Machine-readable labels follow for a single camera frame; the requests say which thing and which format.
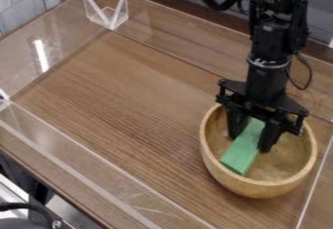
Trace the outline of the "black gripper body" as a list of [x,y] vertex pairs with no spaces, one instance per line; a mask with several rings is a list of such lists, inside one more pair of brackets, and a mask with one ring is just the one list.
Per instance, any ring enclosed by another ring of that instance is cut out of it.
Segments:
[[282,133],[298,135],[308,111],[286,93],[290,81],[291,57],[262,60],[248,56],[248,71],[246,81],[220,79],[219,92],[215,101],[223,105],[239,107],[250,118],[264,123],[272,119],[280,122]]

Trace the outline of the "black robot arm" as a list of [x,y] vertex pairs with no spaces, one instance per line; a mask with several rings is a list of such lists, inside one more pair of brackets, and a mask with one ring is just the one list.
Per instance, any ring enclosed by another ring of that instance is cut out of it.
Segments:
[[[205,0],[226,10],[242,0]],[[224,105],[231,137],[243,131],[250,118],[263,121],[258,149],[267,152],[284,133],[298,134],[308,111],[286,93],[292,83],[291,61],[308,36],[308,0],[247,0],[251,50],[243,82],[222,80],[216,102]]]

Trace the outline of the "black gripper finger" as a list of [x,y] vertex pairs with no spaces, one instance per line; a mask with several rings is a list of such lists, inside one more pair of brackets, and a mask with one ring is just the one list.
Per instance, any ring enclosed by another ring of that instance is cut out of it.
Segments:
[[235,139],[248,124],[247,113],[235,105],[226,107],[227,134]]
[[282,133],[282,125],[276,120],[270,119],[263,126],[258,148],[260,153],[267,153],[271,146],[276,143],[278,137]]

